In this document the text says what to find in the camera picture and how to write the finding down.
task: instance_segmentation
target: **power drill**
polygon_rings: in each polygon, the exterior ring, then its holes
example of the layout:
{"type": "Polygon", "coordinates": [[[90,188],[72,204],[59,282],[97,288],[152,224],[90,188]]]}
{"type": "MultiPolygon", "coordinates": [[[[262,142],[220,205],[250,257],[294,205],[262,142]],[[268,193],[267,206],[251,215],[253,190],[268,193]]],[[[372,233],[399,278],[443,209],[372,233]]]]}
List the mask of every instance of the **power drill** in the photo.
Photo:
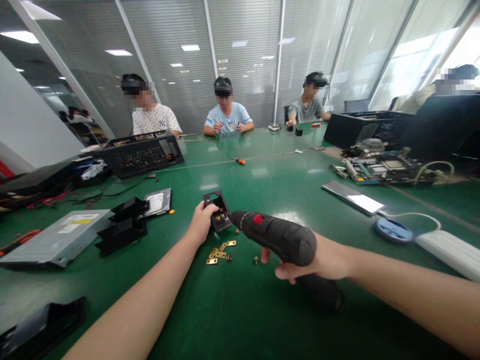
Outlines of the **power drill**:
{"type": "MultiPolygon", "coordinates": [[[[234,211],[229,217],[247,238],[277,254],[284,263],[304,267],[315,258],[317,239],[305,226],[253,211],[234,211]]],[[[322,309],[336,316],[344,310],[345,298],[334,280],[309,274],[296,282],[322,309]]]]}

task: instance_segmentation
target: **extension cord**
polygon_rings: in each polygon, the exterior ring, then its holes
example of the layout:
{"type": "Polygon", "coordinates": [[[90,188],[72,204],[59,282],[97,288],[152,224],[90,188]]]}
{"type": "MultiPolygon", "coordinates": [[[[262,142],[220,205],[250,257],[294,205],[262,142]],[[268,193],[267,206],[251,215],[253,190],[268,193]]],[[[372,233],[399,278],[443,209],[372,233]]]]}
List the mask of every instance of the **extension cord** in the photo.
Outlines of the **extension cord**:
{"type": "Polygon", "coordinates": [[[443,230],[427,232],[415,242],[445,264],[480,283],[480,250],[443,230]]]}

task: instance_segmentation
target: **phone screen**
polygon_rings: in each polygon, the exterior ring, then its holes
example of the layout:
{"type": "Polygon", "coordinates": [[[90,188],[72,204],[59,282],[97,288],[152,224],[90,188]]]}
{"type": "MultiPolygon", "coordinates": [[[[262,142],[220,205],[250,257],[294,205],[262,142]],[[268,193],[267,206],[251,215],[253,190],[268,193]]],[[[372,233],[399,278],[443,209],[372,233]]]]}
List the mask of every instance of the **phone screen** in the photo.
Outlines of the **phone screen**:
{"type": "Polygon", "coordinates": [[[353,205],[368,215],[375,214],[385,206],[351,187],[339,183],[338,181],[330,181],[329,183],[322,185],[322,188],[345,200],[350,205],[353,205]]]}

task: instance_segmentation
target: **green workbench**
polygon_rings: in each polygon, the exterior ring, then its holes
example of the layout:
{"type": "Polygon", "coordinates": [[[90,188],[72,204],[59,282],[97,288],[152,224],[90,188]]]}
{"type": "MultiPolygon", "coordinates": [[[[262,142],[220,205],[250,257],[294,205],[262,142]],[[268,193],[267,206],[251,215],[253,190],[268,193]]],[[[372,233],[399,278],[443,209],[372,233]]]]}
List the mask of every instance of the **green workbench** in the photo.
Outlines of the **green workbench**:
{"type": "MultiPolygon", "coordinates": [[[[145,180],[134,189],[100,200],[94,209],[111,209],[126,200],[172,188],[175,214],[148,220],[148,235],[115,253],[99,257],[90,245],[64,270],[13,272],[0,269],[0,333],[50,302],[87,298],[85,324],[52,350],[59,359],[118,298],[137,282],[185,234],[194,207],[204,194],[221,189],[231,211],[251,210],[294,221],[339,243],[383,254],[412,264],[458,274],[416,244],[400,246],[379,238],[375,217],[348,206],[321,185],[338,180],[386,205],[391,214],[420,212],[437,218],[442,227],[480,247],[479,183],[433,187],[356,186],[339,179],[328,165],[337,163],[311,149],[327,146],[326,126],[303,124],[303,136],[282,129],[255,129],[220,139],[189,136],[178,141],[185,163],[158,171],[159,181],[145,180]],[[295,153],[295,149],[304,151],[295,153]],[[242,166],[229,156],[246,160],[242,166]]],[[[134,184],[116,177],[103,186],[112,194],[134,184]]],[[[72,197],[94,195],[102,186],[77,191],[72,197]]],[[[64,202],[56,208],[19,210],[0,223],[0,246],[16,236],[45,228],[85,205],[64,202]]],[[[435,228],[423,217],[402,222],[417,234],[435,228]]],[[[348,280],[338,282],[347,299],[345,313],[330,317],[303,292],[274,275],[279,260],[255,265],[261,247],[235,227],[209,234],[180,289],[151,359],[446,359],[454,350],[348,280]],[[206,265],[214,247],[237,240],[220,259],[206,265]]]]}

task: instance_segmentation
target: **screwdriver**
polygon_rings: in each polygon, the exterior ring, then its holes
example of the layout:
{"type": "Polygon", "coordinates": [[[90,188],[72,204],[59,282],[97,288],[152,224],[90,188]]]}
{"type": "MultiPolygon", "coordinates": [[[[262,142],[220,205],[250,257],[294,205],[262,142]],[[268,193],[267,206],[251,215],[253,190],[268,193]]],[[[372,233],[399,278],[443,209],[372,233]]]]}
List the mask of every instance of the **screwdriver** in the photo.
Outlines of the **screwdriver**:
{"type": "Polygon", "coordinates": [[[232,159],[234,159],[236,163],[245,165],[245,160],[242,160],[242,159],[239,159],[239,158],[236,158],[236,157],[233,157],[233,156],[230,156],[230,157],[231,157],[232,159]]]}

